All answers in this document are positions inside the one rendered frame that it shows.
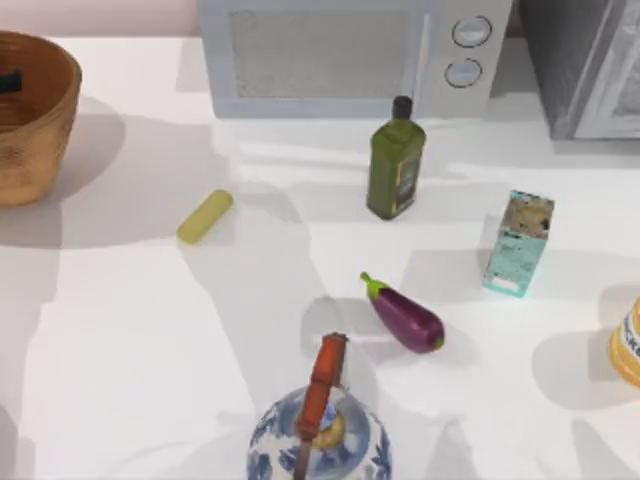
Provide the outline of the green oil bottle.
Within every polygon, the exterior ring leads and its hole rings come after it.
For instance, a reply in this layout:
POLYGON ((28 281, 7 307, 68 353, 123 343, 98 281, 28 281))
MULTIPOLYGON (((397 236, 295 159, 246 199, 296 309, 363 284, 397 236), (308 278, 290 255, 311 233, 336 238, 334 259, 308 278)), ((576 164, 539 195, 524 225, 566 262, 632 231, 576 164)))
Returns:
POLYGON ((427 136, 412 111, 409 96, 396 96, 391 119, 370 140, 366 205, 383 220, 393 220, 415 200, 427 136))

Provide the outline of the purple eggplant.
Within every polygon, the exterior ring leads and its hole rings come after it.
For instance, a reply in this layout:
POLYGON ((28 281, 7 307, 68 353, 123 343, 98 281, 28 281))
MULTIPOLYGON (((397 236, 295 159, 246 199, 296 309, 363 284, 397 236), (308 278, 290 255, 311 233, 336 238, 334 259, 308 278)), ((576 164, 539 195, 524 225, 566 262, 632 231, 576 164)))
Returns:
POLYGON ((366 272, 361 272, 360 278, 378 317, 404 347, 417 354, 426 354, 444 345, 443 322, 431 310, 366 272))

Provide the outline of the yellow green bar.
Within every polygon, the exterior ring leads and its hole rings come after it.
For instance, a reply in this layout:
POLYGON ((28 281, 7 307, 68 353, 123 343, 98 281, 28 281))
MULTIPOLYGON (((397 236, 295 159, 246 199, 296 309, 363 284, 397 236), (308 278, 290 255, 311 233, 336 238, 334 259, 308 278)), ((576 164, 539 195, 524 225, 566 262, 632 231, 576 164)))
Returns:
POLYGON ((184 243, 198 243, 231 208, 234 198, 226 190, 215 190, 178 226, 176 236, 184 243))

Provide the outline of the pale microwave oven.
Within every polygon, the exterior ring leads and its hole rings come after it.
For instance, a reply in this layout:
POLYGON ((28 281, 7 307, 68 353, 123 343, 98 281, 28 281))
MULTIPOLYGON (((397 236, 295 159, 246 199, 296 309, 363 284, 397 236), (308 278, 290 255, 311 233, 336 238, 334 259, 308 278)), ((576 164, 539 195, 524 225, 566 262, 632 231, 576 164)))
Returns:
POLYGON ((396 96, 417 118, 475 117, 488 102, 513 0, 197 0, 213 109, 220 118, 386 118, 396 96), (462 48, 458 20, 492 34, 462 48), (465 58, 471 87, 444 71, 465 58))

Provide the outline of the blue and white teapot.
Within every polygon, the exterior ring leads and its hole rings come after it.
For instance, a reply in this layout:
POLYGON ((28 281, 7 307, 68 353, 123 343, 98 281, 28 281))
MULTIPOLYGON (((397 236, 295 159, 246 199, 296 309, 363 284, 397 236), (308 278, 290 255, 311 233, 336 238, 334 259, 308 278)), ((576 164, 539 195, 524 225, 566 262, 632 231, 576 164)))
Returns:
POLYGON ((322 337, 309 383, 276 401, 249 441, 247 480, 392 480, 389 435, 342 382, 348 337, 322 337))

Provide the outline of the teal and white carton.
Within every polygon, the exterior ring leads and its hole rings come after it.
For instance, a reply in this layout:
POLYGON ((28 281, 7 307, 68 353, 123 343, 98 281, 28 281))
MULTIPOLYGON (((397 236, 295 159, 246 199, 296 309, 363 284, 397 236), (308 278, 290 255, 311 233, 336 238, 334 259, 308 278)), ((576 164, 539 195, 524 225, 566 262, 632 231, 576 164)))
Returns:
POLYGON ((512 190, 483 276, 494 292, 523 297, 546 247, 555 202, 512 190))

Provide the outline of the round microwave knob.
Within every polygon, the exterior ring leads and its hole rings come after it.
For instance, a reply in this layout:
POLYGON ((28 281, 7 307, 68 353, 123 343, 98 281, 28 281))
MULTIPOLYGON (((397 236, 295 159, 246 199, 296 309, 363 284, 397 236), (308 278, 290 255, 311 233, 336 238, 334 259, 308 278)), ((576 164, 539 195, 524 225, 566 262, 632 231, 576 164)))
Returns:
POLYGON ((461 19, 452 28, 452 40, 462 48, 475 48, 484 44, 492 34, 492 24, 484 16, 461 19))
POLYGON ((451 62, 444 71, 447 84, 456 89, 468 88, 476 84, 483 74, 481 64, 472 58, 451 62))

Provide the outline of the brown woven basket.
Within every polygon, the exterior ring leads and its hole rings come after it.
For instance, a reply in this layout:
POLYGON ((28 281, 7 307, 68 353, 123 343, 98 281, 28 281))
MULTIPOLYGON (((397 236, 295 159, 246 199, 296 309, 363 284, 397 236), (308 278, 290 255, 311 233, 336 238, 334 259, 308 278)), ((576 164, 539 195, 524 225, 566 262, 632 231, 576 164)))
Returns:
POLYGON ((22 90, 0 94, 0 207, 35 202, 52 189, 74 125, 82 69, 42 37, 0 31, 0 74, 19 70, 22 90))

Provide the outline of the orange container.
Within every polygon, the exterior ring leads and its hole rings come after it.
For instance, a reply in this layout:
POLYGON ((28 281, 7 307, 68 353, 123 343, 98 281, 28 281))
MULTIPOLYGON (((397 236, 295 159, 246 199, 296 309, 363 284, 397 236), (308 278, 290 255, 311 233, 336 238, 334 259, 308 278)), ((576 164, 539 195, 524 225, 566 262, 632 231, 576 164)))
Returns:
POLYGON ((611 334, 608 355, 617 373, 640 388, 640 296, 611 334))

